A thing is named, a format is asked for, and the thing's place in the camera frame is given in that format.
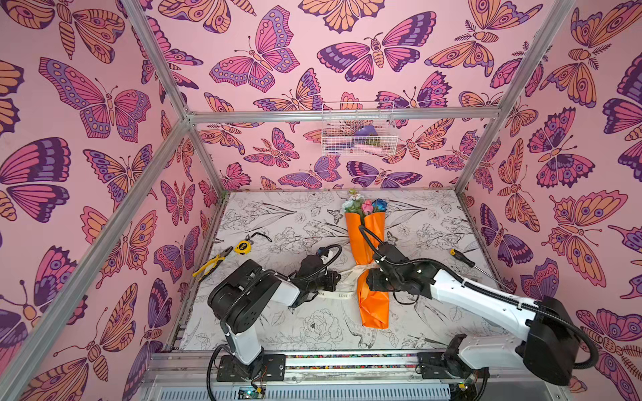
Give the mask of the white ribbon bundle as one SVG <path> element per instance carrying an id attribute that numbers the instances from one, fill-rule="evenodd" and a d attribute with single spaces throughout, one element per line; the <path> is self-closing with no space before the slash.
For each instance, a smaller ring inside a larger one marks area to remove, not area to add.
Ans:
<path id="1" fill-rule="evenodd" d="M 341 301 L 355 298 L 359 277 L 362 273 L 368 272 L 372 267 L 374 267 L 373 264 L 357 265 L 351 267 L 351 269 L 342 271 L 340 273 L 341 279 L 339 279 L 336 289 L 334 291 L 319 291 L 319 297 Z"/>

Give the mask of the blue fake flower stem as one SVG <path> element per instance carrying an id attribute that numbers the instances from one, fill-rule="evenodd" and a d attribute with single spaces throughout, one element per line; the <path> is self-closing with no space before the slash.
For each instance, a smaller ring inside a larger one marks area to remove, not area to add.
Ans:
<path id="1" fill-rule="evenodd" d="M 385 200 L 377 199 L 372 202 L 372 207 L 374 213 L 386 212 L 388 203 Z"/>

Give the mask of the pink fake rose stem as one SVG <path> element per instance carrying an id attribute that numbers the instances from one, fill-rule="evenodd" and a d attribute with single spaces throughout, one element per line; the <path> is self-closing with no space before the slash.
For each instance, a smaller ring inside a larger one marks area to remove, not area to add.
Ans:
<path id="1" fill-rule="evenodd" d="M 365 216 L 371 215 L 374 213 L 374 206 L 371 200 L 365 200 L 361 206 L 361 210 Z"/>

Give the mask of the white fake flower stem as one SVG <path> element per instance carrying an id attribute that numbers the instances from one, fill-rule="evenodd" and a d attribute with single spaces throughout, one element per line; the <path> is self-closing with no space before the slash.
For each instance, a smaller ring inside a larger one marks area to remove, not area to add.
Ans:
<path id="1" fill-rule="evenodd" d="M 348 198 L 342 204 L 342 210 L 344 213 L 353 213 L 363 217 L 364 202 L 365 198 L 357 190 L 349 190 Z"/>

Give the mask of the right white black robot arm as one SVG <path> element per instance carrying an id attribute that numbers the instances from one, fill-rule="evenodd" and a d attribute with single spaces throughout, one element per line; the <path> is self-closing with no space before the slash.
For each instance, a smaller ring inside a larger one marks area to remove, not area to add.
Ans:
<path id="1" fill-rule="evenodd" d="M 473 282 L 437 260 L 409 259 L 388 242 L 371 249 L 377 264 L 366 278 L 371 290 L 446 302 L 507 331 L 459 340 L 456 357 L 470 369 L 525 368 L 547 383 L 567 386 L 573 371 L 600 360 L 595 342 L 554 297 L 517 297 Z"/>

